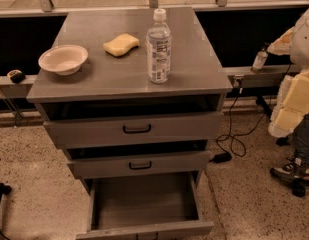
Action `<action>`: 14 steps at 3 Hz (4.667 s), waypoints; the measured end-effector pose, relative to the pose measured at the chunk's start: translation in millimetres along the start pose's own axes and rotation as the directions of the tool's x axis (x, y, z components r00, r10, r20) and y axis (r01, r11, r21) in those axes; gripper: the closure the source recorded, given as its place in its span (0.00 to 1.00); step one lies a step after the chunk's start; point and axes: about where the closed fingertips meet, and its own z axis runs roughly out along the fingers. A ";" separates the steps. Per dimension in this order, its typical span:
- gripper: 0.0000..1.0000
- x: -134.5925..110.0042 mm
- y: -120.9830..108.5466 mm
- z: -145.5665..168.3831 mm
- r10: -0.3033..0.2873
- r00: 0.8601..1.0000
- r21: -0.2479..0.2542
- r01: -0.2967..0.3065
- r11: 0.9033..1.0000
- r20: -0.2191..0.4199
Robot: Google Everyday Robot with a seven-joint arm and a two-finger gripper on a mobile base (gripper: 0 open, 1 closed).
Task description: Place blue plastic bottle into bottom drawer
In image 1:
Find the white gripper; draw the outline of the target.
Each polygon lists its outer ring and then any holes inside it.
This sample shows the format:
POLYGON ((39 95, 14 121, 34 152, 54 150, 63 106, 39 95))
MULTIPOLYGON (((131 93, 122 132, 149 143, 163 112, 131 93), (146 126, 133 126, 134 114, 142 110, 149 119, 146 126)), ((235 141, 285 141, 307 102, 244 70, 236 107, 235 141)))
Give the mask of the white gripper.
MULTIPOLYGON (((288 29, 271 43, 267 51, 274 55, 289 55, 294 28, 288 29)), ((292 77, 286 75, 279 87, 277 103, 273 108, 268 132, 276 138, 286 137, 309 113, 309 69, 292 77)))

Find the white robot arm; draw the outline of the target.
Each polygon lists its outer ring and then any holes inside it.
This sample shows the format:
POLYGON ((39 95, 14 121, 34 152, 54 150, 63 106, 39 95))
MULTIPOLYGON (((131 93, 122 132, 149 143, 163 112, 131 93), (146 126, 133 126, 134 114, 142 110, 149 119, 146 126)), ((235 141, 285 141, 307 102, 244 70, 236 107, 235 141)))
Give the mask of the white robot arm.
POLYGON ((281 82, 268 126, 272 136, 286 137, 309 113, 309 8, 294 27, 270 44, 268 52, 289 55, 301 69, 295 77, 285 76, 281 82))

